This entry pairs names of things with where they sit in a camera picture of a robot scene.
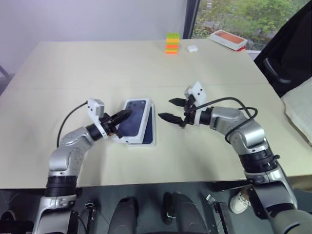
small white object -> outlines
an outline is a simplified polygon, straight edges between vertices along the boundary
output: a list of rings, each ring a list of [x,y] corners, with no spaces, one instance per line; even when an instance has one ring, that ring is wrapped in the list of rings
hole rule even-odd
[[[194,84],[189,86],[185,90],[184,95],[186,98],[189,98],[190,95],[193,95],[193,97],[195,98],[195,103],[194,103],[195,106],[200,106],[206,102],[206,93],[199,81],[196,81]],[[201,112],[205,110],[206,110],[206,107],[203,107],[196,111],[195,118],[194,118],[194,126],[199,126]]]
[[[239,191],[238,194],[232,197],[230,201],[230,210],[234,214],[243,213],[250,206],[250,202],[244,198],[242,193]]]
[[[189,98],[190,95],[193,95],[196,100],[196,106],[200,106],[206,101],[206,93],[199,81],[196,81],[194,84],[190,85],[185,90],[184,95],[186,98]]]
[[[99,118],[104,116],[104,103],[99,99],[89,98],[87,105],[89,117],[92,119],[103,138],[106,139],[108,136],[99,121]]]
[[[198,50],[198,47],[196,45],[189,45],[187,47],[188,52],[196,52]]]

green block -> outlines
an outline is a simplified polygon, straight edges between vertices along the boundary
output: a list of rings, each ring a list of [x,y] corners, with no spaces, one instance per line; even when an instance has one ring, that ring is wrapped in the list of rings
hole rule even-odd
[[[170,50],[170,51],[178,51],[177,48],[166,48],[166,50]]]
[[[167,38],[172,39],[180,38],[180,33],[167,33]]]

black cable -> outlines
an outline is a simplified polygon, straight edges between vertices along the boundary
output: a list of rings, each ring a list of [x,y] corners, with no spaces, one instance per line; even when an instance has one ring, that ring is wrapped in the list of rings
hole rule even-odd
[[[58,138],[57,138],[57,148],[59,147],[59,138],[60,138],[60,133],[62,132],[62,129],[64,127],[65,122],[67,121],[68,117],[75,112],[76,110],[78,110],[80,107],[86,105],[88,103],[88,101],[85,101],[84,103],[82,103],[81,105],[79,105],[78,107],[76,107],[75,109],[73,109],[64,119],[63,123],[61,124],[59,131],[58,131]]]
[[[233,100],[233,101],[236,101],[238,102],[242,109],[246,112],[246,114],[248,115],[249,118],[252,117],[252,115],[250,114],[250,112],[248,111],[248,109],[246,108],[246,106],[241,102],[241,100],[237,99],[237,98],[234,98],[234,97],[223,97],[223,98],[219,98],[219,99],[216,99],[216,100],[213,100],[213,101],[210,101],[210,102],[207,102],[205,104],[202,104],[200,106],[197,106],[197,107],[194,107],[194,108],[191,108],[191,109],[186,109],[184,110],[185,112],[191,112],[191,111],[196,111],[196,110],[199,110],[203,107],[206,107],[206,106],[210,106],[212,104],[215,104],[217,102],[221,102],[221,101],[226,101],[226,100]]]
[[[220,222],[221,222],[221,219],[220,219],[220,221],[218,222],[218,224],[217,224],[217,226],[216,226],[216,227],[218,227],[218,226],[219,226]]]
[[[194,108],[190,108],[190,109],[186,109],[185,112],[191,112],[191,111],[196,111],[196,110],[199,110],[203,107],[206,107],[206,106],[210,106],[212,104],[215,104],[217,102],[221,102],[221,101],[226,101],[226,100],[233,100],[233,101],[236,101],[238,102],[242,108],[239,108],[239,110],[244,110],[246,112],[246,114],[248,115],[249,119],[247,119],[246,121],[242,122],[241,124],[237,125],[236,127],[234,127],[233,129],[231,129],[226,135],[225,135],[225,141],[227,143],[230,144],[230,141],[228,140],[228,137],[231,133],[233,133],[235,130],[239,129],[241,126],[245,125],[246,123],[250,122],[251,120],[253,120],[257,114],[258,114],[258,110],[254,107],[246,107],[241,100],[235,98],[235,97],[223,97],[223,98],[219,98],[219,99],[216,99],[216,100],[213,100],[213,101],[210,101],[210,102],[207,102],[205,104],[202,104],[200,106],[197,106],[197,107],[194,107]],[[248,110],[253,110],[254,111],[254,114],[251,115],[250,112]]]
[[[230,131],[228,131],[228,133],[227,133],[227,134],[225,135],[225,137],[224,137],[224,138],[225,138],[225,141],[226,141],[227,143],[230,144],[230,141],[228,140],[228,137],[229,137],[229,135],[230,135],[232,132],[236,131],[236,130],[239,129],[241,126],[243,126],[243,125],[245,125],[246,123],[250,122],[251,120],[253,120],[253,119],[257,116],[258,110],[257,110],[256,108],[254,108],[254,107],[246,107],[246,109],[247,109],[247,110],[253,110],[253,111],[254,111],[254,114],[253,114],[248,120],[242,122],[241,124],[237,125],[236,127],[232,128]]]
[[[101,216],[104,218],[104,220],[106,221],[106,223],[109,225],[109,222],[107,221],[107,219],[105,218],[105,216],[102,214],[102,212],[100,211],[100,210],[97,210],[100,214],[101,214]]]
[[[87,234],[87,228],[86,225],[84,224],[84,222],[82,221],[81,217],[78,215],[78,220],[81,222],[82,226],[83,226],[83,232],[84,234]]]

blue phone image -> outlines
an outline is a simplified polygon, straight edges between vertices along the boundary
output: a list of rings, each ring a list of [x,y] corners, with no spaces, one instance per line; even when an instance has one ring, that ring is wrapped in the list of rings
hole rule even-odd
[[[150,108],[150,112],[148,115],[148,120],[147,120],[147,125],[146,125],[146,129],[145,129],[145,134],[144,134],[144,138],[143,138],[143,142],[142,144],[132,144],[132,145],[149,145],[153,143],[153,108],[151,106]]]
[[[126,109],[132,110],[132,113],[118,127],[118,131],[124,137],[135,137],[138,135],[143,118],[145,105],[146,105],[145,100],[129,101],[127,103]]]

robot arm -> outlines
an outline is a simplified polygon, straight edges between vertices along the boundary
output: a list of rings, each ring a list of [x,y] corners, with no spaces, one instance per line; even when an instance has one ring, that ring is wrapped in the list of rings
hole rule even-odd
[[[77,199],[76,184],[84,155],[100,138],[107,139],[112,134],[122,137],[115,126],[131,114],[131,110],[123,110],[110,117],[104,113],[104,103],[100,100],[89,99],[87,104],[94,124],[68,133],[53,151],[33,234],[77,232],[78,213],[72,208]]]
[[[203,105],[206,94],[199,82],[190,86],[185,96],[187,99],[169,101],[184,107],[184,120],[169,113],[159,116],[182,128],[186,124],[204,124],[223,134],[238,154],[244,174],[253,185],[249,197],[256,216],[268,219],[276,234],[311,233],[312,215],[297,210],[293,190],[277,161],[279,156],[272,153],[261,125],[251,115],[250,119],[246,118],[239,109],[207,108]]]

